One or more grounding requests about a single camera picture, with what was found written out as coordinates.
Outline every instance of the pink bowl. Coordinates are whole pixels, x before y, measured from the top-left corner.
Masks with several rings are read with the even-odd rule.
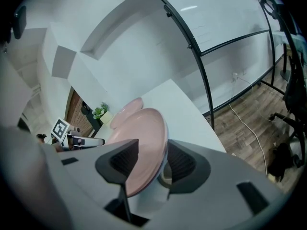
[[[141,97],[136,98],[133,101],[129,102],[115,115],[112,122],[110,123],[110,128],[112,129],[117,128],[127,119],[127,117],[141,110],[142,107],[143,107],[143,100]]]
[[[162,115],[145,108],[129,116],[114,130],[107,144],[139,139],[139,157],[126,180],[127,196],[136,195],[157,175],[165,157],[167,128]]]

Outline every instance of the chair wheel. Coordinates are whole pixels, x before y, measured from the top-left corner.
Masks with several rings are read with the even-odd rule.
[[[301,167],[301,166],[303,165],[302,161],[299,159],[299,157],[298,157],[297,154],[296,154],[296,155],[293,155],[292,159],[293,159],[293,164],[294,164],[297,168],[299,168],[299,167]]]
[[[274,114],[271,114],[271,116],[269,117],[269,120],[270,120],[270,121],[273,121],[274,119],[275,119]]]

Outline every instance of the green plant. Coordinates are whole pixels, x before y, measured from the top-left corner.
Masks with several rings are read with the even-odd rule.
[[[94,115],[94,119],[101,118],[109,109],[108,105],[106,103],[101,103],[101,107],[95,108],[94,111],[92,111],[92,114]]]

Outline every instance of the potted plant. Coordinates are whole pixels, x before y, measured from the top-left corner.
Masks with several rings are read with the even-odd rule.
[[[113,117],[108,109],[108,105],[102,102],[100,107],[95,108],[95,110],[92,112],[94,119],[100,119],[103,124],[108,123]]]

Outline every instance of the office chair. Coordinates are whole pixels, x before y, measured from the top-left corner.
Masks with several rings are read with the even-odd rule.
[[[299,139],[302,150],[302,160],[299,159],[298,155],[292,157],[294,164],[299,168],[305,163],[304,135],[307,136],[307,93],[303,75],[303,62],[301,62],[298,56],[298,52],[291,37],[291,33],[296,34],[295,23],[284,4],[277,4],[275,0],[260,0],[260,5],[273,19],[278,20],[281,31],[285,33],[292,51],[292,57],[289,56],[291,73],[283,100],[287,110],[295,116],[295,120],[280,113],[271,114],[270,120],[278,117],[294,128],[294,132],[289,140],[294,136]],[[272,12],[269,12],[265,5],[269,6]]]

